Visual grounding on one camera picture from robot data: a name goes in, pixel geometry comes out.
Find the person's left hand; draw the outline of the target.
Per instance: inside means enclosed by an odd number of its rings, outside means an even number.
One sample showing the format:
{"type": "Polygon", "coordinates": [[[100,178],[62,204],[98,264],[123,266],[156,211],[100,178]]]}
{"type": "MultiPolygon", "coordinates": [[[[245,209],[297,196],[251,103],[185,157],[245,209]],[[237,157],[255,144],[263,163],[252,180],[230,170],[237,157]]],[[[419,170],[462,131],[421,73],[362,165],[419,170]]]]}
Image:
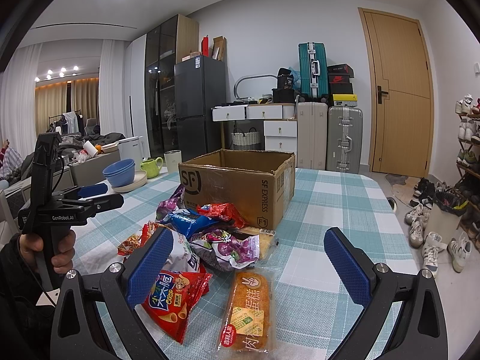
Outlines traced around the person's left hand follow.
{"type": "MultiPolygon", "coordinates": [[[[73,267],[72,259],[75,255],[74,244],[76,233],[70,230],[58,243],[58,253],[51,259],[51,264],[57,274],[66,274],[73,267]]],[[[21,235],[19,238],[19,251],[28,264],[35,272],[38,272],[36,254],[43,250],[43,240],[40,236],[34,234],[21,235]]]]}

